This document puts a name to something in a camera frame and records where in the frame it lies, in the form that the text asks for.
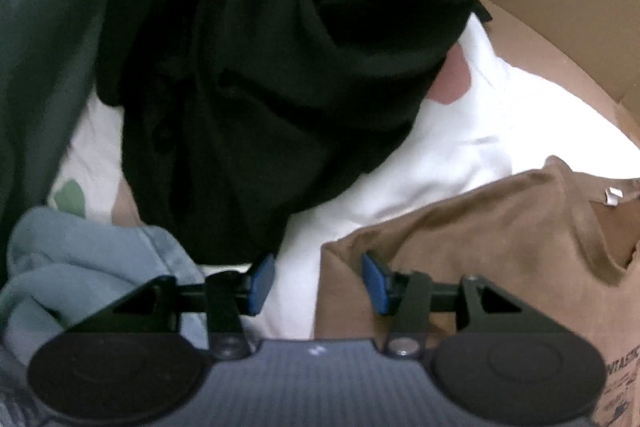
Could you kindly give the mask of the light blue garment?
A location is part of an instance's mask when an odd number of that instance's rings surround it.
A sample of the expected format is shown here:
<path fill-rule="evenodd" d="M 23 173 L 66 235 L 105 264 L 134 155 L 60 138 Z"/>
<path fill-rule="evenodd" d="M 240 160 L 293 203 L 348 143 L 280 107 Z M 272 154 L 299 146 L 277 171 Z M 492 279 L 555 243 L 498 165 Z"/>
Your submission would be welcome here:
<path fill-rule="evenodd" d="M 122 228 L 39 207 L 15 225 L 1 289 L 1 352 L 26 365 L 47 341 L 146 282 L 204 274 L 165 230 Z"/>

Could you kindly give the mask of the grey green garment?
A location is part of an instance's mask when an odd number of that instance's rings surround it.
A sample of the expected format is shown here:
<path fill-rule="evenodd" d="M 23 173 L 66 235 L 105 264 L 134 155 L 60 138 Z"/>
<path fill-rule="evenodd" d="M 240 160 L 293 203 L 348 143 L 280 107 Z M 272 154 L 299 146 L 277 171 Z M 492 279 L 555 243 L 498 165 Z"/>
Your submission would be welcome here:
<path fill-rule="evenodd" d="M 85 103 L 108 0 L 1 0 L 1 230 L 43 204 Z"/>

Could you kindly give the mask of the black clothes pile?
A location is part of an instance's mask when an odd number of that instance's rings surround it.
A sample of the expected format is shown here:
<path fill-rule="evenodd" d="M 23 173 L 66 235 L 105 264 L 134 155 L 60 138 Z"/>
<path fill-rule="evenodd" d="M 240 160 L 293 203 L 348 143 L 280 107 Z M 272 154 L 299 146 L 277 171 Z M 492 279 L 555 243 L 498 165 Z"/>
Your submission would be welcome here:
<path fill-rule="evenodd" d="M 275 253 L 407 138 L 476 0 L 108 0 L 96 93 L 140 217 L 199 265 Z"/>

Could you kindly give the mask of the brown printed t-shirt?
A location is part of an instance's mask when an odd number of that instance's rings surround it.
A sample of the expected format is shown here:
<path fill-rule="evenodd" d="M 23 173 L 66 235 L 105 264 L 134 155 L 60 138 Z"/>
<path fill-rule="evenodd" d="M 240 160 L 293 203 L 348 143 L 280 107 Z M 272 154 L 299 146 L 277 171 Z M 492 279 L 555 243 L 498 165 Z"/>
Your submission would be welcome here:
<path fill-rule="evenodd" d="M 382 338 L 361 256 L 439 283 L 480 274 L 582 335 L 604 358 L 601 426 L 639 421 L 639 183 L 544 167 L 326 243 L 314 335 Z"/>

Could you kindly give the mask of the white printed bed sheet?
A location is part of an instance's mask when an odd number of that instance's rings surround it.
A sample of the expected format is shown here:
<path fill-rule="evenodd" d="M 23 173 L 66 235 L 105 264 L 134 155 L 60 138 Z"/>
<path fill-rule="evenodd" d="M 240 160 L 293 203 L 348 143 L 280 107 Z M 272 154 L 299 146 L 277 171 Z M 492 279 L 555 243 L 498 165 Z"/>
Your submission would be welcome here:
<path fill-rule="evenodd" d="M 550 156 L 593 176 L 638 176 L 637 133 L 624 129 L 588 75 L 519 20 L 469 23 L 446 75 L 468 83 L 460 98 L 427 98 L 408 138 L 378 169 L 288 222 L 276 283 L 253 322 L 262 335 L 310 337 L 321 246 L 358 228 L 538 168 Z"/>

